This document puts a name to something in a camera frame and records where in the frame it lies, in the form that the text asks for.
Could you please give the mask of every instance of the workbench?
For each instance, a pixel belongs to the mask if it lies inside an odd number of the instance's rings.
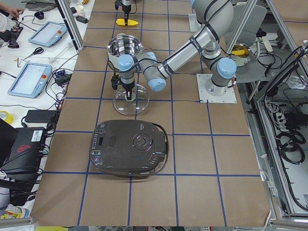
[[[31,216],[41,226],[263,226],[269,204],[238,90],[237,103],[199,102],[199,57],[150,91],[142,114],[113,107],[107,44],[119,33],[165,59],[193,34],[188,0],[137,1],[134,27],[117,26],[114,2],[96,1],[54,135]],[[155,122],[169,134],[166,168],[151,177],[115,177],[89,161],[92,132],[111,119]]]

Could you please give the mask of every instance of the gray chair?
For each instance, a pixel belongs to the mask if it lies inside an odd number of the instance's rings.
[[[229,30],[227,33],[225,33],[224,37],[226,40],[226,43],[228,43],[233,30],[235,29],[235,26],[237,22],[240,19],[240,16],[245,8],[245,5],[236,5],[233,7],[234,10],[234,16],[231,23],[231,26],[229,27]],[[261,27],[261,24],[265,18],[265,15],[267,13],[267,9],[263,6],[254,6],[253,11],[251,12],[240,36],[238,37],[236,42],[244,43],[248,45],[249,47],[254,44],[256,41],[256,33]]]

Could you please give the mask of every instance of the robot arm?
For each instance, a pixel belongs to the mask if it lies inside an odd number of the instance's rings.
[[[116,0],[115,9],[118,10],[119,6],[122,6],[122,10],[124,12],[124,22],[125,25],[128,26],[128,17],[131,11],[131,0]]]
[[[219,38],[228,30],[233,18],[233,6],[230,0],[191,0],[191,6],[196,12],[197,20],[203,27],[168,58],[160,63],[155,60],[152,52],[137,54],[134,58],[122,55],[119,66],[124,70],[142,71],[153,91],[160,91],[166,86],[166,79],[178,69],[199,54],[202,60],[213,72],[212,82],[217,88],[228,85],[236,71],[234,61],[220,58]]]

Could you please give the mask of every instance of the metal mounting plate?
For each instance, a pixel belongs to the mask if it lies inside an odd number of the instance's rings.
[[[191,32],[197,32],[200,30],[201,25],[197,22],[197,16],[195,13],[188,14],[189,28]]]
[[[212,74],[197,74],[199,99],[202,103],[236,103],[236,97],[233,88],[228,88],[226,93],[222,96],[214,96],[205,89],[206,82],[212,77]]]

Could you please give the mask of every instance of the blue tape grid line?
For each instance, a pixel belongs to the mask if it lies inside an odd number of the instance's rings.
[[[93,29],[93,30],[112,30],[112,28],[107,28],[107,27],[88,27],[87,29]],[[189,30],[154,30],[154,29],[130,29],[134,31],[159,31],[159,32],[180,32],[180,33],[191,33]]]
[[[102,100],[103,100],[103,90],[104,90],[104,86],[105,86],[106,75],[107,75],[107,72],[105,72],[105,75],[104,75],[104,81],[103,81],[102,91],[101,91],[101,98],[100,98],[100,103],[99,103],[99,107],[98,107],[97,115],[96,115],[95,127],[98,124],[98,120],[99,120],[99,116],[100,116],[100,110],[101,110],[101,105],[102,105]],[[90,163],[91,163],[91,161],[89,159],[88,160],[88,167],[87,167],[86,177],[85,177],[85,183],[84,183],[82,197],[81,197],[78,221],[77,221],[77,225],[78,226],[80,226],[80,220],[81,220],[81,215],[82,215],[82,208],[83,208],[83,203],[84,203],[84,198],[85,198],[86,188],[87,188],[87,182],[88,182],[88,176],[89,176]]]
[[[74,130],[56,130],[56,133],[92,133],[93,131],[74,131]],[[172,133],[172,136],[235,136],[250,137],[246,134],[194,134],[194,133]]]
[[[220,184],[220,178],[219,178],[217,157],[216,157],[216,151],[215,151],[214,136],[213,136],[213,130],[212,130],[212,123],[211,123],[211,113],[210,113],[208,103],[206,104],[206,108],[207,108],[207,115],[208,115],[208,121],[209,121],[210,132],[211,132],[211,140],[212,140],[213,154],[214,154],[216,174],[217,174],[217,180],[218,180],[218,189],[219,189],[219,195],[220,195],[222,215],[223,215],[223,220],[224,220],[225,226],[227,226],[227,218],[226,218],[225,207],[224,207],[224,204],[223,204],[223,197],[222,197],[221,184]]]
[[[142,2],[142,15],[141,15],[141,28],[143,25],[143,11],[144,11],[144,1]],[[142,41],[142,30],[140,32],[140,42]],[[139,84],[139,73],[137,74],[137,84]],[[129,193],[128,193],[128,217],[127,217],[127,226],[130,226],[130,209],[131,209],[131,191],[132,191],[132,179],[129,178]]]
[[[71,175],[109,175],[103,172],[65,172],[44,171],[44,174],[71,174]],[[260,177],[258,174],[194,174],[194,173],[157,173],[154,176],[177,176],[177,177]]]
[[[169,0],[167,0],[167,21],[168,21],[168,48],[169,55],[171,54],[171,41],[170,41],[170,21],[169,21]],[[171,123],[172,123],[172,134],[174,134],[174,112],[173,112],[173,87],[172,87],[172,77],[170,77],[170,92],[171,92]],[[172,146],[173,146],[173,171],[174,171],[174,196],[175,196],[175,214],[177,226],[180,225],[179,221],[179,206],[178,206],[178,187],[177,187],[177,168],[176,168],[176,149],[175,149],[175,140],[172,136]]]

